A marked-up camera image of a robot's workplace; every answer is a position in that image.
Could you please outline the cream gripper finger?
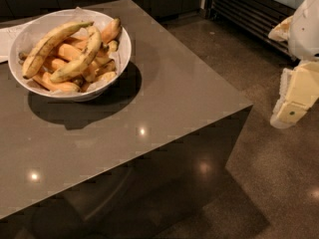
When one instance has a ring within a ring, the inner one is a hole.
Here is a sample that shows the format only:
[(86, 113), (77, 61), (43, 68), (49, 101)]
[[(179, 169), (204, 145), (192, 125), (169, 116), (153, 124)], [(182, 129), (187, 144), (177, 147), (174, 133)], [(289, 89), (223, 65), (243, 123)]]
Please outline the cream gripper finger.
[(291, 39), (291, 24), (293, 17), (287, 17), (277, 26), (271, 29), (268, 38), (276, 42), (289, 41)]
[(276, 128), (289, 128), (296, 125), (319, 99), (319, 63), (303, 62), (293, 70), (284, 69), (279, 95), (270, 124)]

